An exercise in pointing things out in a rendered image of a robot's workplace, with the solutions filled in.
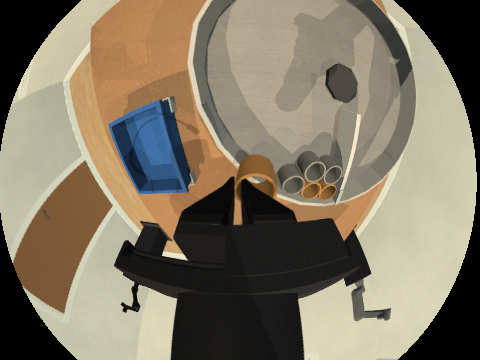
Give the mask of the blue open-top bin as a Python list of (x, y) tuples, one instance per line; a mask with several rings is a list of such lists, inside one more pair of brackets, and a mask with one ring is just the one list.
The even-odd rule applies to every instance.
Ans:
[(169, 101), (147, 104), (108, 126), (139, 194), (189, 192), (191, 171)]

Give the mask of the bronze bushing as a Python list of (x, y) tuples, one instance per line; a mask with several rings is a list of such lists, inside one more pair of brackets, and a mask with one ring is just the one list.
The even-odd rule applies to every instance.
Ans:
[[(262, 177), (267, 180), (261, 183), (252, 183), (255, 188), (259, 189), (268, 196), (276, 199), (278, 189), (275, 178), (275, 172), (272, 162), (262, 155), (250, 155), (245, 157), (238, 168), (236, 181), (234, 185), (235, 198), (241, 203), (241, 180), (249, 177)], [(240, 184), (239, 184), (240, 183)], [(239, 185), (239, 186), (238, 186)]]
[(324, 183), (323, 179), (320, 179), (318, 182), (321, 185), (321, 192), (318, 195), (320, 200), (326, 201), (326, 200), (331, 199), (337, 191), (337, 188), (336, 188), (335, 184), (328, 185), (328, 184)]
[[(302, 174), (302, 172), (300, 172), (301, 175), (303, 176), (304, 180), (305, 180), (305, 186), (304, 188), (302, 189), (302, 191), (300, 191), (301, 193), (301, 196), (304, 198), (304, 199), (313, 199), (315, 198), (316, 196), (319, 195), (319, 193), (321, 192), (321, 185), (320, 183), (317, 181), (317, 182), (308, 182), (304, 175)], [(310, 185), (311, 184), (311, 185)], [(318, 185), (317, 185), (318, 184)], [(309, 185), (309, 186), (308, 186)], [(303, 192), (304, 191), (304, 192)]]

